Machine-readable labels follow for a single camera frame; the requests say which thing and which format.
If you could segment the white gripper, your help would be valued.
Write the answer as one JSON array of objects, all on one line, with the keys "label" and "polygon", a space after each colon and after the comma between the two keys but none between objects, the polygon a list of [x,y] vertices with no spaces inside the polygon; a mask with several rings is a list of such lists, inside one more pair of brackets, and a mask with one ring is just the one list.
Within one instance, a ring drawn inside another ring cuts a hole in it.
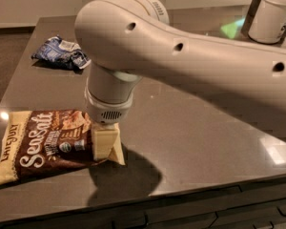
[{"label": "white gripper", "polygon": [[133,104],[133,95],[123,103],[105,103],[93,96],[88,89],[85,89],[84,94],[87,113],[97,122],[92,124],[91,129],[93,159],[119,161],[120,131],[117,123],[127,116]]}]

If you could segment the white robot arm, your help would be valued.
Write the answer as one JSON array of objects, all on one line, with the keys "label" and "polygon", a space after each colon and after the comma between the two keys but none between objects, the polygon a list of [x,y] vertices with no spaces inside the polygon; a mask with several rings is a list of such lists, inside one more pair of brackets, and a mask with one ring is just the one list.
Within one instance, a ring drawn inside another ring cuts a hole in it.
[{"label": "white robot arm", "polygon": [[177,30],[157,0],[94,0],[74,32],[92,61],[85,94],[95,121],[123,118],[145,76],[286,142],[286,49]]}]

